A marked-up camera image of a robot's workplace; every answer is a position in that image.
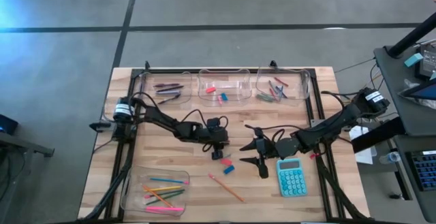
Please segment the wooden table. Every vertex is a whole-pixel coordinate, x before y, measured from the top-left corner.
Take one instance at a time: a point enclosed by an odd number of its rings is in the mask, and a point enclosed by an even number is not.
[[[333,68],[312,68],[316,70],[321,91],[338,92]],[[126,96],[130,75],[131,68],[114,69],[106,100],[105,111],[107,116],[112,116],[117,99]],[[255,74],[251,82],[253,83],[253,96],[250,98],[249,104],[222,108],[207,107],[201,105],[200,98],[197,96],[197,80],[194,74],[193,96],[189,101],[189,106],[186,105],[187,107],[184,109],[161,107],[163,112],[178,120],[181,120],[186,113],[196,108],[203,112],[205,119],[222,115],[229,118],[231,122],[227,130],[230,145],[225,148],[224,154],[232,153],[231,160],[236,169],[227,176],[223,175],[223,166],[218,161],[211,160],[210,152],[202,152],[201,144],[180,142],[170,132],[156,125],[141,124],[139,126],[133,165],[187,171],[191,176],[190,196],[186,211],[181,217],[156,216],[144,218],[141,212],[126,211],[124,221],[289,222],[325,220],[315,160],[309,158],[311,153],[305,155],[297,153],[294,156],[301,160],[304,169],[308,189],[308,195],[305,197],[281,197],[277,175],[275,174],[277,159],[266,161],[270,171],[270,176],[267,179],[261,179],[258,176],[256,166],[238,160],[243,157],[257,156],[255,150],[239,151],[240,147],[248,144],[253,138],[253,131],[245,128],[245,124],[260,127],[284,124],[301,127],[309,126],[304,102],[297,106],[284,106],[259,101],[255,98],[257,93],[254,88]],[[316,117],[314,99],[311,100]],[[322,95],[322,104],[327,117],[341,109],[339,103],[329,95]],[[192,114],[188,120],[200,122],[200,117],[198,114]],[[292,129],[287,129],[286,135],[289,135],[292,131]],[[275,130],[266,131],[266,135],[271,136],[274,132]],[[95,146],[107,142],[111,134],[111,132],[99,134]],[[347,142],[338,140],[333,143],[332,151],[342,190],[361,213],[369,216],[352,146]],[[111,143],[93,155],[79,217],[84,217],[90,213],[107,190],[115,152],[116,143]],[[216,175],[241,197],[245,198],[246,203],[238,201],[215,181],[211,180],[207,176],[209,172]],[[330,187],[329,196],[333,212],[336,213],[334,195]],[[116,197],[114,209],[118,208],[118,198]]]

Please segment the concrete floor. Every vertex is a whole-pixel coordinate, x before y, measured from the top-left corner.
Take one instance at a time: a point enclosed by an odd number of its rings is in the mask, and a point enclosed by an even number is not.
[[[0,0],[0,28],[121,27],[129,0]],[[411,29],[364,24],[420,22],[432,0],[136,0],[131,26],[237,24],[363,24],[361,29],[169,31],[128,33],[121,67],[333,66],[370,59]],[[18,136],[56,148],[35,157],[19,186],[8,223],[74,220],[120,32],[0,33],[0,114],[20,123]],[[427,38],[434,38],[431,33]],[[343,92],[369,80],[373,62],[337,74]],[[382,93],[389,97],[386,88]],[[362,175],[371,216],[425,223],[416,202],[393,201],[390,174]]]

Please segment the green colored pencil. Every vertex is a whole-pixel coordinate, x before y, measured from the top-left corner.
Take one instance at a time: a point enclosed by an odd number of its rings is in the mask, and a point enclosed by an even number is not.
[[[163,197],[163,199],[169,199],[170,197],[174,197],[174,196],[177,196],[177,195],[180,195],[180,194],[182,194],[183,192],[181,191],[180,193],[175,193],[175,194],[172,194],[172,195],[168,195],[168,196],[166,196],[166,197]],[[159,201],[161,201],[160,199],[156,199],[156,200],[154,200],[154,201],[151,201],[151,202],[149,202],[149,203],[146,203],[145,205],[150,205],[150,204],[154,204],[154,203],[157,203],[157,202],[159,202]]]

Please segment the white paper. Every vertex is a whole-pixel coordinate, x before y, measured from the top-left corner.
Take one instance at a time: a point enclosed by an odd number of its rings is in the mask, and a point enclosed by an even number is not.
[[[349,137],[353,140],[368,133],[368,131],[368,128],[356,125],[349,131]],[[354,156],[356,157],[356,161],[359,163],[373,164],[373,156],[370,148],[360,151],[359,153],[354,154]]]

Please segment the keyboard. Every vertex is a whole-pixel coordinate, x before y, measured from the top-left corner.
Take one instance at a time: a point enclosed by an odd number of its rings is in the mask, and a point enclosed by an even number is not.
[[[436,190],[436,150],[406,153],[421,191]]]

